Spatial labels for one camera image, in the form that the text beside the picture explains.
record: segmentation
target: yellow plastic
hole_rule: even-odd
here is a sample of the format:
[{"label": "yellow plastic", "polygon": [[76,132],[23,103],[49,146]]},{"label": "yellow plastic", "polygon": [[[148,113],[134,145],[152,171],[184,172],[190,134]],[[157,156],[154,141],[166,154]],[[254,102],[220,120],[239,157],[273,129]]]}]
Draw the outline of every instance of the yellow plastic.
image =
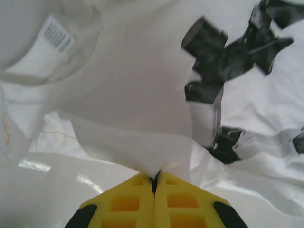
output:
[{"label": "yellow plastic", "polygon": [[229,203],[162,172],[155,196],[148,176],[138,174],[83,203],[97,210],[88,228],[225,228],[214,202]]}]

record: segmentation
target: clothing tag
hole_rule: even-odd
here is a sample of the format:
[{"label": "clothing tag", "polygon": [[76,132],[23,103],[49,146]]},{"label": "clothing tag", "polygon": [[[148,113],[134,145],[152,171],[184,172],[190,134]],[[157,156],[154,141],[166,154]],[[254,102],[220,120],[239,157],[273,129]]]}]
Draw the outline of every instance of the clothing tag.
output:
[{"label": "clothing tag", "polygon": [[72,49],[76,39],[53,16],[44,22],[31,50],[6,69],[13,74],[49,77]]}]

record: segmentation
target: white surface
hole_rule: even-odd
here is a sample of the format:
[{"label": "white surface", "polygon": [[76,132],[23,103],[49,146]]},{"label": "white surface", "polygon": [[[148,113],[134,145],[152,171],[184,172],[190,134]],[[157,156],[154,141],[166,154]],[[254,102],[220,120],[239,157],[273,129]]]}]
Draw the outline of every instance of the white surface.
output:
[{"label": "white surface", "polygon": [[[0,168],[0,224],[63,227],[96,190],[136,173],[106,160],[149,174],[159,168],[177,174],[226,198],[250,228],[301,228],[300,159],[276,160],[262,151],[224,166],[190,139],[183,87],[194,59],[181,41],[205,15],[232,42],[245,31],[256,2],[100,1],[104,31],[80,70],[41,85],[2,81],[8,112],[25,137],[14,130],[12,163]],[[276,31],[296,41],[280,52],[271,75],[255,68],[225,84],[224,125],[265,135],[303,125],[303,28],[300,22]],[[45,116],[53,109],[60,115]],[[27,141],[20,140],[33,136],[35,153],[24,156]]]}]

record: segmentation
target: black rubber pad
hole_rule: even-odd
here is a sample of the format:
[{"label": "black rubber pad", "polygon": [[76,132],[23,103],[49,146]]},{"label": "black rubber pad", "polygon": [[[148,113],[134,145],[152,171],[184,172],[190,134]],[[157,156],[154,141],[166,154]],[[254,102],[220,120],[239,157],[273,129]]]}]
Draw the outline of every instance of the black rubber pad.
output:
[{"label": "black rubber pad", "polygon": [[221,202],[215,202],[213,207],[226,228],[248,228],[233,207]]},{"label": "black rubber pad", "polygon": [[79,209],[70,219],[65,228],[87,228],[97,209],[94,204]]}]

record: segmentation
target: white fabric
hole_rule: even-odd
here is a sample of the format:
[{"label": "white fabric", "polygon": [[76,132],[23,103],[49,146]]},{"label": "white fabric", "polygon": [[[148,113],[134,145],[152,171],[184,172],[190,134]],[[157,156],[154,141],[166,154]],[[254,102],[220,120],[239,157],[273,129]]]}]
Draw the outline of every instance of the white fabric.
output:
[{"label": "white fabric", "polygon": [[[184,86],[194,59],[180,48],[181,41],[205,15],[232,42],[245,31],[256,3],[98,1],[104,30],[88,62],[53,83],[2,82],[8,112],[26,138],[35,136],[32,152],[106,160],[150,175],[163,169],[205,189],[225,186],[258,196],[292,224],[304,215],[300,155],[279,159],[265,147],[225,166],[191,139]],[[225,84],[222,125],[268,136],[304,125],[303,29],[304,22],[275,29],[295,43],[278,54],[270,75],[254,68]]]}]

